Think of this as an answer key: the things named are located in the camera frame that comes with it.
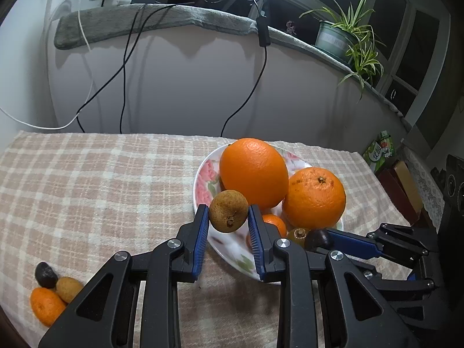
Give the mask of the beige checkered tablecloth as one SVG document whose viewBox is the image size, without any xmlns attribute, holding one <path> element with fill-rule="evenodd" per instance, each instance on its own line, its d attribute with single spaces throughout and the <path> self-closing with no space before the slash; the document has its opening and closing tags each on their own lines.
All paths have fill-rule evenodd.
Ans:
<svg viewBox="0 0 464 348">
<path fill-rule="evenodd" d="M 193 219 L 193 181 L 219 137 L 20 132 L 1 150 L 1 307 L 31 347 L 35 267 L 87 282 L 117 251 L 150 251 Z M 278 287 L 207 249 L 179 285 L 184 347 L 274 347 Z"/>
</svg>

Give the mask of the large rough mandarin orange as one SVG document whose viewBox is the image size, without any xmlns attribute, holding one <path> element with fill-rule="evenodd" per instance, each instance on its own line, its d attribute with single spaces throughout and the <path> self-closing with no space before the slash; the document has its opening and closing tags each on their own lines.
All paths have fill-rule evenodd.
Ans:
<svg viewBox="0 0 464 348">
<path fill-rule="evenodd" d="M 346 207 L 345 188 L 331 171 L 307 167 L 289 179 L 282 212 L 294 228 L 309 230 L 337 225 Z"/>
</svg>

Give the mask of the green snack package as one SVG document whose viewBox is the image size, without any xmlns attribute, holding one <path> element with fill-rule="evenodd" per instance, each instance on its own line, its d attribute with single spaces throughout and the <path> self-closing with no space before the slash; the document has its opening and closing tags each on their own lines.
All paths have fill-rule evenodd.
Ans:
<svg viewBox="0 0 464 348">
<path fill-rule="evenodd" d="M 388 131 L 381 131 L 362 154 L 372 172 L 377 173 L 381 168 L 394 159 L 396 155 L 392 136 Z"/>
</svg>

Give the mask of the brown longan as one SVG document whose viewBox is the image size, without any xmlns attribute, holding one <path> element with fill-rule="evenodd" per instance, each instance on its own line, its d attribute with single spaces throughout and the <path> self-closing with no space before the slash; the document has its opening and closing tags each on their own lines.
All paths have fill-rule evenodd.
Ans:
<svg viewBox="0 0 464 348">
<path fill-rule="evenodd" d="M 213 198 L 209 220 L 220 233 L 232 233 L 242 227 L 248 212 L 249 203 L 239 191 L 225 190 Z"/>
<path fill-rule="evenodd" d="M 72 277 L 60 277 L 56 283 L 56 293 L 67 304 L 83 289 L 83 284 Z"/>
</svg>

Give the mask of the small figurine on sill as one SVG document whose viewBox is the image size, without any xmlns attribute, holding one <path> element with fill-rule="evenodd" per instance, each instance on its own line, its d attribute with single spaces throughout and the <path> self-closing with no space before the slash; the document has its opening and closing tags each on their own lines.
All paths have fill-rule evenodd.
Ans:
<svg viewBox="0 0 464 348">
<path fill-rule="evenodd" d="M 296 34 L 296 26 L 295 26 L 295 22 L 294 21 L 287 21 L 286 24 L 285 24 L 285 32 L 288 34 L 288 35 L 291 35 L 293 37 L 296 37 L 297 34 Z"/>
</svg>

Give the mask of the potted spider plant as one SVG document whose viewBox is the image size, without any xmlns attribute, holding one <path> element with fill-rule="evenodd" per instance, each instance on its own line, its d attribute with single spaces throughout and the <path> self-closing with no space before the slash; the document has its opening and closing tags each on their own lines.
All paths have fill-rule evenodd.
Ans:
<svg viewBox="0 0 464 348">
<path fill-rule="evenodd" d="M 344 83 L 355 79 L 360 93 L 374 77 L 384 74 L 384 65 L 378 60 L 378 43 L 371 24 L 364 23 L 365 17 L 374 12 L 367 7 L 367 0 L 359 0 L 358 5 L 349 4 L 344 10 L 337 0 L 331 0 L 335 10 L 321 6 L 304 11 L 299 18 L 315 13 L 325 13 L 329 21 L 319 21 L 315 47 L 336 61 L 350 67 L 350 71 L 339 81 Z"/>
</svg>

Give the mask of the smooth navel orange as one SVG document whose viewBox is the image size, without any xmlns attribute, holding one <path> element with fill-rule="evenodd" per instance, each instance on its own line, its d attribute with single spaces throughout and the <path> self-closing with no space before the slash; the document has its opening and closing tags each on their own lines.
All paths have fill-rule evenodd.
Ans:
<svg viewBox="0 0 464 348">
<path fill-rule="evenodd" d="M 262 210 L 277 206 L 289 187 L 285 161 L 271 145 L 242 138 L 228 145 L 220 157 L 220 178 L 226 189 L 239 191 Z"/>
</svg>

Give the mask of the green brown kiwi fruit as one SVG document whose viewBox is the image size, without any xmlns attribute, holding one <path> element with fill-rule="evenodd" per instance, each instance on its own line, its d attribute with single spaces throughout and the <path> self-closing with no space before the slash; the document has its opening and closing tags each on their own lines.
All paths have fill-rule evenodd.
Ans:
<svg viewBox="0 0 464 348">
<path fill-rule="evenodd" d="M 308 233 L 309 230 L 306 228 L 294 228 L 287 233 L 286 238 L 300 245 L 302 248 L 305 248 L 305 241 Z"/>
</svg>

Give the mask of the dark plum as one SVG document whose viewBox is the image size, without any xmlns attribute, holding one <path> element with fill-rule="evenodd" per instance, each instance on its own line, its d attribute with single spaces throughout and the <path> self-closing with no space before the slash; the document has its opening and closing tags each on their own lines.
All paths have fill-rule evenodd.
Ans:
<svg viewBox="0 0 464 348">
<path fill-rule="evenodd" d="M 53 289 L 58 282 L 58 275 L 48 263 L 40 262 L 35 267 L 35 279 L 41 287 Z"/>
<path fill-rule="evenodd" d="M 318 248 L 330 250 L 334 245 L 334 240 L 327 229 L 316 229 L 307 233 L 304 245 L 306 251 L 315 251 Z"/>
</svg>

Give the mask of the medium tangerine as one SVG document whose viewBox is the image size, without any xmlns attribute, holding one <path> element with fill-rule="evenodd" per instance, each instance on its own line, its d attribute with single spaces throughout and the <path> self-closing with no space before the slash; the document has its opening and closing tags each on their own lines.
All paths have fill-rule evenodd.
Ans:
<svg viewBox="0 0 464 348">
<path fill-rule="evenodd" d="M 31 309 L 37 319 L 47 328 L 51 327 L 66 308 L 66 303 L 54 291 L 37 287 L 31 292 Z"/>
</svg>

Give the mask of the brown longan front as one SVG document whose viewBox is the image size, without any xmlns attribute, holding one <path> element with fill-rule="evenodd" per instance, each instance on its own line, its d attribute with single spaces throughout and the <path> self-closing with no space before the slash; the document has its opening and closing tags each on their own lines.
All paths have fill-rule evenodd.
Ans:
<svg viewBox="0 0 464 348">
<path fill-rule="evenodd" d="M 213 198 L 209 220 L 220 233 L 232 233 L 242 227 L 248 212 L 249 203 L 239 191 L 225 190 Z"/>
</svg>

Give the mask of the grey windowsill mat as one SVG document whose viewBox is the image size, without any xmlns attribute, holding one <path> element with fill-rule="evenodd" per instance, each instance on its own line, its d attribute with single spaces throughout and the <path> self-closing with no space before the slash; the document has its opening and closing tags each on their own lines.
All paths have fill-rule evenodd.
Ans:
<svg viewBox="0 0 464 348">
<path fill-rule="evenodd" d="M 53 44 L 59 50 L 71 50 L 127 35 L 135 13 L 141 13 L 138 27 L 144 32 L 193 25 L 228 35 L 256 35 L 257 23 L 219 10 L 166 4 L 133 4 L 75 11 L 59 19 Z"/>
</svg>

